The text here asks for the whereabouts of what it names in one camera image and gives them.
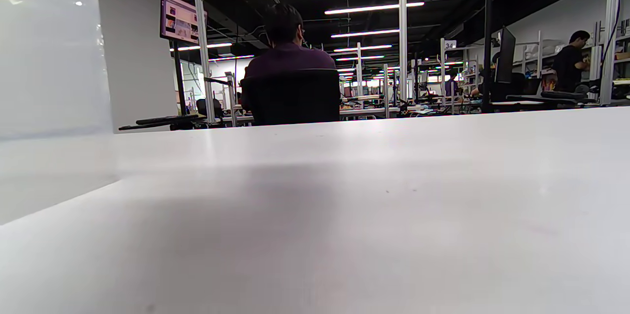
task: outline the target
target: screen display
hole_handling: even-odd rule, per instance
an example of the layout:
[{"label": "screen display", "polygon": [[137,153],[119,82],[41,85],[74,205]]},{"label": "screen display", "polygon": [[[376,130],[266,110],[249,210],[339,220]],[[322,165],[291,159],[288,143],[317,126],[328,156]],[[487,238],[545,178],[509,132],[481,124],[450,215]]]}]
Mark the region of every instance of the screen display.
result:
[{"label": "screen display", "polygon": [[195,6],[183,0],[162,0],[160,36],[199,44],[199,27]]}]

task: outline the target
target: table surface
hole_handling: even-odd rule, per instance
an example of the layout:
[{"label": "table surface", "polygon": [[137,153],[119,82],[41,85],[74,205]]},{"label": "table surface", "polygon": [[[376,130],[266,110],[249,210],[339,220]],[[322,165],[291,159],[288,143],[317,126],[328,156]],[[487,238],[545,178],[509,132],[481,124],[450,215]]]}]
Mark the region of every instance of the table surface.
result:
[{"label": "table surface", "polygon": [[119,182],[0,226],[0,312],[627,314],[629,119],[117,135]]}]

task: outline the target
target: white wall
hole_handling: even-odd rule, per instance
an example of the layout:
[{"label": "white wall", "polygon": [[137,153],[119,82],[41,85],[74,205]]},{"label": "white wall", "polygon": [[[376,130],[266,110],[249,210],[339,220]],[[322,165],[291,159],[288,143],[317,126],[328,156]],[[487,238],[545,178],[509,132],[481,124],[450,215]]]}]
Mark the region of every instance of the white wall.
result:
[{"label": "white wall", "polygon": [[[543,9],[518,20],[508,26],[517,42],[538,41],[538,30],[544,39],[560,40],[567,44],[571,35],[578,30],[592,33],[595,22],[606,17],[606,0],[559,0]],[[630,18],[630,0],[621,0],[619,22]],[[471,51],[483,62],[483,47]],[[520,59],[522,52],[517,48],[515,58]]]},{"label": "white wall", "polygon": [[98,0],[0,0],[0,12],[3,224],[116,175]]},{"label": "white wall", "polygon": [[114,131],[138,119],[177,114],[169,43],[159,36],[160,0],[99,4]]},{"label": "white wall", "polygon": [[[237,87],[236,91],[240,92],[240,82],[241,79],[245,77],[245,67],[250,65],[252,59],[239,59],[236,61],[236,82]],[[189,92],[190,90],[195,91],[195,99],[205,98],[205,86],[203,84],[202,79],[198,79],[197,82],[192,81],[191,79],[195,78],[195,72],[199,69],[200,65],[196,63],[189,63],[187,61],[182,61],[182,74],[184,78],[184,91]],[[225,77],[225,72],[234,73],[234,61],[226,60],[219,62],[210,62],[210,73],[213,78]],[[175,90],[177,90],[177,77],[175,74],[175,61],[173,61],[173,83],[175,84]],[[223,104],[223,85],[213,83],[212,90],[219,101]],[[225,90],[225,105],[223,108],[230,108],[231,105],[229,103],[228,92]]]}]

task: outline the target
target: recessed light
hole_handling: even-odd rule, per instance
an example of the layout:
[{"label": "recessed light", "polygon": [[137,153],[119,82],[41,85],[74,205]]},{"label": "recessed light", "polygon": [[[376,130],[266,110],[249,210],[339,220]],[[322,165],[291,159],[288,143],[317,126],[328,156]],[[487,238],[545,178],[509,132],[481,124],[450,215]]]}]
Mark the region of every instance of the recessed light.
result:
[{"label": "recessed light", "polygon": [[[408,2],[407,7],[423,6],[424,2]],[[360,11],[372,11],[372,10],[385,10],[385,9],[398,9],[398,4],[391,5],[378,5],[378,6],[366,6],[366,7],[353,7],[350,9],[337,9],[324,11],[326,15],[332,14],[345,14],[345,13],[358,13]]]},{"label": "recessed light", "polygon": [[[365,49],[384,49],[384,48],[389,48],[392,47],[392,45],[380,45],[380,46],[368,46],[368,47],[361,47],[361,50],[365,50]],[[351,47],[348,49],[336,49],[335,52],[351,52],[356,50],[356,47]]]},{"label": "recessed light", "polygon": [[[378,59],[378,58],[385,58],[385,56],[368,56],[368,57],[361,57],[361,59]],[[358,57],[353,57],[353,58],[337,58],[338,61],[357,61]]]},{"label": "recessed light", "polygon": [[395,30],[382,30],[382,31],[369,31],[369,32],[353,32],[353,33],[342,33],[342,34],[333,34],[331,38],[335,37],[351,37],[351,36],[365,36],[367,34],[383,34],[383,33],[394,33],[400,32],[399,29]]}]

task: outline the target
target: purple shirt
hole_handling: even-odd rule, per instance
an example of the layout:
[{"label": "purple shirt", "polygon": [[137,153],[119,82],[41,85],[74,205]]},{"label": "purple shirt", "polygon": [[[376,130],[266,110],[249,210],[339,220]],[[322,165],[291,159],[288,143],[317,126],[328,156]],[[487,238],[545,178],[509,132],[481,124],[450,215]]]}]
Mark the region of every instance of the purple shirt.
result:
[{"label": "purple shirt", "polygon": [[298,69],[337,69],[328,53],[308,49],[295,43],[282,43],[252,59],[245,70],[245,78],[266,76]]}]

